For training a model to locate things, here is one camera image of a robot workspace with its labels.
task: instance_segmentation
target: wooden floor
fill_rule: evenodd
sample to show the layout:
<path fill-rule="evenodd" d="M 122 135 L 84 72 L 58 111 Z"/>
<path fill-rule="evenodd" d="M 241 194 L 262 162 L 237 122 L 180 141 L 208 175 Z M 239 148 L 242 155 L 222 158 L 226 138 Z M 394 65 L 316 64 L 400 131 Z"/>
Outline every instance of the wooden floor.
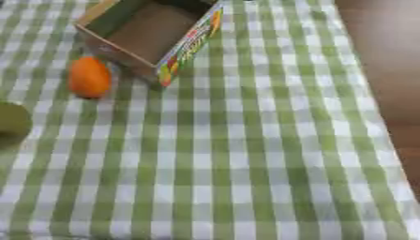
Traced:
<path fill-rule="evenodd" d="M 420 0 L 336 0 L 420 201 Z"/>

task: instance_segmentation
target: colorful label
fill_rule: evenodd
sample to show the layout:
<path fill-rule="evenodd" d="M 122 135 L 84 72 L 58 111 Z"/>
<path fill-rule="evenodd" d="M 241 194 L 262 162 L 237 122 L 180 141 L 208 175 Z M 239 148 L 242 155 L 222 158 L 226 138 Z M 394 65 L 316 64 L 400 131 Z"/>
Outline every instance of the colorful label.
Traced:
<path fill-rule="evenodd" d="M 220 27 L 222 8 L 217 4 L 198 22 L 196 27 L 175 46 L 171 53 L 165 56 L 158 67 L 158 76 L 163 86 L 168 86 L 177 75 L 178 70 L 192 59 L 208 38 L 213 36 Z"/>

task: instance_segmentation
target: fruit box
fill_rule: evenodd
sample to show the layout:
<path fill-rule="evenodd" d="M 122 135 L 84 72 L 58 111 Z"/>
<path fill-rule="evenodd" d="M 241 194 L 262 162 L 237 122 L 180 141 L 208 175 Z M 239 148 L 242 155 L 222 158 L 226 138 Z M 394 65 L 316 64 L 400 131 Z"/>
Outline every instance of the fruit box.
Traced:
<path fill-rule="evenodd" d="M 95 54 L 168 86 L 220 27 L 220 0 L 103 0 L 75 22 Z"/>

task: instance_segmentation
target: open cardboard box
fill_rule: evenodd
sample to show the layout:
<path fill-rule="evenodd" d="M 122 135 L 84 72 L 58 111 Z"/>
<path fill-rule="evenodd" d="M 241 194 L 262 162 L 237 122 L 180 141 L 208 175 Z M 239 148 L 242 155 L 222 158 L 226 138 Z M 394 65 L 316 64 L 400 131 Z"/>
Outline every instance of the open cardboard box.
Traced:
<path fill-rule="evenodd" d="M 75 22 L 94 54 L 167 86 L 221 23 L 220 0 L 103 0 Z"/>

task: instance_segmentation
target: tablecloth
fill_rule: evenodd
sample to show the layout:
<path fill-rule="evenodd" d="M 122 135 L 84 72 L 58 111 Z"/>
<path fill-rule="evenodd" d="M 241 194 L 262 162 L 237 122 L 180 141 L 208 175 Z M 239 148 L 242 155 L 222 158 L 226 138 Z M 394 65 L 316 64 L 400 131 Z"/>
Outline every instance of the tablecloth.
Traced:
<path fill-rule="evenodd" d="M 111 67 L 112 91 L 86 100 L 67 68 L 94 3 L 0 10 L 1 98 L 34 121 L 0 155 L 1 239 L 419 239 L 333 0 L 225 1 L 165 91 Z"/>

